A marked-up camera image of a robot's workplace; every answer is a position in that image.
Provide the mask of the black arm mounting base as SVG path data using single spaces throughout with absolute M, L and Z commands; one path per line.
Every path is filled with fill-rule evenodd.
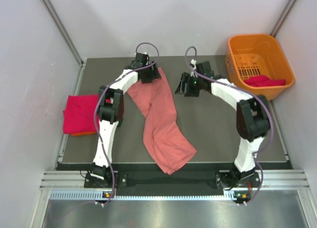
M 172 175 L 165 174 L 154 163 L 114 163 L 105 179 L 86 173 L 84 188 L 115 188 L 116 195 L 220 195 L 224 189 L 254 190 L 260 184 L 259 174 L 238 178 L 232 163 L 188 163 Z

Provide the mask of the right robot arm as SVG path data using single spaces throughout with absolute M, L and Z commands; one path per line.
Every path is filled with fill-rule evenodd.
M 243 186 L 254 172 L 256 153 L 264 137 L 271 128 L 269 116 L 263 106 L 267 99 L 263 95 L 257 98 L 237 89 L 221 75 L 215 75 L 209 61 L 198 63 L 192 59 L 191 73 L 182 73 L 176 94 L 185 97 L 198 97 L 204 90 L 219 97 L 236 111 L 236 130 L 240 136 L 237 157 L 233 162 L 231 180 L 236 186 Z

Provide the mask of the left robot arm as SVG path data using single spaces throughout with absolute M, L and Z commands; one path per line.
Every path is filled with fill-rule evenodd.
M 96 155 L 93 159 L 93 174 L 100 186 L 108 186 L 112 182 L 112 174 L 106 170 L 112 163 L 111 153 L 116 128 L 122 122 L 124 114 L 124 94 L 140 81 L 142 84 L 159 79 L 160 74 L 154 61 L 149 55 L 136 53 L 135 59 L 127 66 L 121 75 L 108 86 L 99 89 L 98 103 L 94 115 L 98 134 Z

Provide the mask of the salmon pink t shirt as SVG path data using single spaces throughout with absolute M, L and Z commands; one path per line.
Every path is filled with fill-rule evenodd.
M 145 117 L 143 143 L 159 168 L 172 175 L 197 153 L 196 148 L 181 133 L 171 88 L 161 68 L 161 78 L 151 83 L 141 81 L 127 91 Z

